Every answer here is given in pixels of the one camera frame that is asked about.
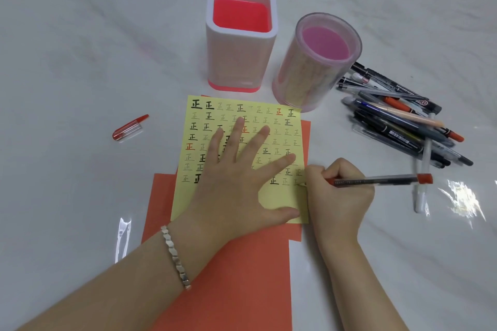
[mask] pink pen holder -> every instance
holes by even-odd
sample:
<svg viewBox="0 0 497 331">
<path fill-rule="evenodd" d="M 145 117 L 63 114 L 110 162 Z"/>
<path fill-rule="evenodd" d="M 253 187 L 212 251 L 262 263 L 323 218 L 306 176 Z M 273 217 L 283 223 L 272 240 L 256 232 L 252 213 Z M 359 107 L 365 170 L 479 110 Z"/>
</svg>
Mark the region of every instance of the pink pen holder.
<svg viewBox="0 0 497 331">
<path fill-rule="evenodd" d="M 209 84 L 259 90 L 278 33 L 276 0 L 207 0 Z"/>
</svg>

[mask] forearm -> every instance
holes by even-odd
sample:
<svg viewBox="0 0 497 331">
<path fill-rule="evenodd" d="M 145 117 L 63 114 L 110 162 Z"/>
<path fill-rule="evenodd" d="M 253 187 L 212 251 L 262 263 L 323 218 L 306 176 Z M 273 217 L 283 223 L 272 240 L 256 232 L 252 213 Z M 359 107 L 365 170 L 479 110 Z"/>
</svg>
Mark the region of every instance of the forearm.
<svg viewBox="0 0 497 331">
<path fill-rule="evenodd" d="M 321 250 L 345 331 L 408 331 L 358 243 Z"/>
<path fill-rule="evenodd" d="M 169 225 L 193 280 L 220 246 L 181 216 Z M 145 331 L 184 290 L 161 232 L 19 331 Z"/>
</svg>

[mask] pen holder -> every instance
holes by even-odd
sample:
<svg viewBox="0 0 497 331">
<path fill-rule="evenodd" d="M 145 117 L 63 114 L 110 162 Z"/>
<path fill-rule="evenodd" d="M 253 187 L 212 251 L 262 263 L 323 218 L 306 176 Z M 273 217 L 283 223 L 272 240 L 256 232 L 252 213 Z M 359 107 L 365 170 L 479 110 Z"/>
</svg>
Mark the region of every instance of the pen holder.
<svg viewBox="0 0 497 331">
<path fill-rule="evenodd" d="M 207 0 L 206 31 L 210 86 L 259 90 L 278 33 L 276 0 Z"/>
<path fill-rule="evenodd" d="M 302 17 L 273 80 L 277 101 L 302 112 L 314 110 L 362 52 L 359 34 L 327 13 Z"/>
</svg>

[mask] right hand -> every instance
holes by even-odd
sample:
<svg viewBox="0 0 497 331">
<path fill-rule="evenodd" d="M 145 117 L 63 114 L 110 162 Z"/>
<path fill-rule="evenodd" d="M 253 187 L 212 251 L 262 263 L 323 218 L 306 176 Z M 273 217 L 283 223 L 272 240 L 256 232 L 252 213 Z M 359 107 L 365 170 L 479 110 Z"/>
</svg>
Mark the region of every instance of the right hand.
<svg viewBox="0 0 497 331">
<path fill-rule="evenodd" d="M 334 187 L 325 178 L 364 178 L 349 161 L 339 158 L 327 169 L 319 165 L 306 167 L 309 213 L 314 233 L 322 249 L 356 244 L 359 226 L 373 201 L 373 186 Z"/>
</svg>

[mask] transparent container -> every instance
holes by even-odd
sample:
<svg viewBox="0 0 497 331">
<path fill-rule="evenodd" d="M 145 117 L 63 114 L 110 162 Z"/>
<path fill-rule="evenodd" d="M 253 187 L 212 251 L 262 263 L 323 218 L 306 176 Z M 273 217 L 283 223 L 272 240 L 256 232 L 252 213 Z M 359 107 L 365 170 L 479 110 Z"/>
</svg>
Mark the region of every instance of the transparent container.
<svg viewBox="0 0 497 331">
<path fill-rule="evenodd" d="M 359 34 L 332 14 L 303 16 L 272 89 L 277 101 L 314 110 L 362 52 Z"/>
</svg>

